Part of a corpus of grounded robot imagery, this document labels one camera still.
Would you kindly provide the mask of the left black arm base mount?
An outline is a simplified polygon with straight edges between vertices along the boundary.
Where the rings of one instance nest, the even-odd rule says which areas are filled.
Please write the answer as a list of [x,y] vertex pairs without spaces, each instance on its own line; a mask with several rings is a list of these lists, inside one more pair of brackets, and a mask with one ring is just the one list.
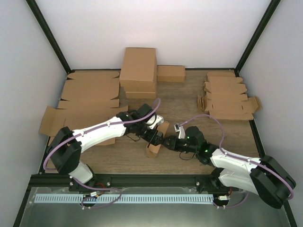
[[70,191],[75,192],[108,192],[111,190],[107,185],[98,182],[98,176],[93,173],[93,177],[86,183],[80,182],[78,179],[71,178],[72,185],[69,186]]

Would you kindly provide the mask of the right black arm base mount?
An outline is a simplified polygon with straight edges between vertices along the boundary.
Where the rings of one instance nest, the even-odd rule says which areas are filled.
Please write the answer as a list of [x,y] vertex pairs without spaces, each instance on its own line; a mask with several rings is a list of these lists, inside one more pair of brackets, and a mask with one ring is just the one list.
[[197,175],[195,177],[196,191],[198,193],[207,192],[209,194],[228,193],[230,189],[238,191],[236,188],[224,186],[219,180],[223,168],[215,168],[208,175]]

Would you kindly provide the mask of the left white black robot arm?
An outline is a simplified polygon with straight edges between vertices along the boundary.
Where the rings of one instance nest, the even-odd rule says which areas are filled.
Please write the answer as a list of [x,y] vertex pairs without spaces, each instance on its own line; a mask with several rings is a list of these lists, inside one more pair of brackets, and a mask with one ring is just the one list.
[[163,133],[157,127],[164,122],[162,116],[148,104],[138,110],[119,112],[106,122],[79,130],[61,128],[47,149],[44,164],[51,160],[57,172],[80,182],[86,191],[92,191],[97,180],[91,168],[81,162],[81,154],[89,148],[130,133],[157,146],[163,142]]

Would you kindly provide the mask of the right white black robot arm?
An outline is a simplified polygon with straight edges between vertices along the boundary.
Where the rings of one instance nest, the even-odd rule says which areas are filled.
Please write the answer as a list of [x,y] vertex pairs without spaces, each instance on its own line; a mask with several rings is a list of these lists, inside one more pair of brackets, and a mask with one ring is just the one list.
[[166,137],[162,144],[169,150],[194,153],[200,163],[213,166],[213,189],[243,189],[276,209],[293,198],[296,182],[273,157],[252,158],[219,148],[207,142],[196,126],[182,130],[181,135]]

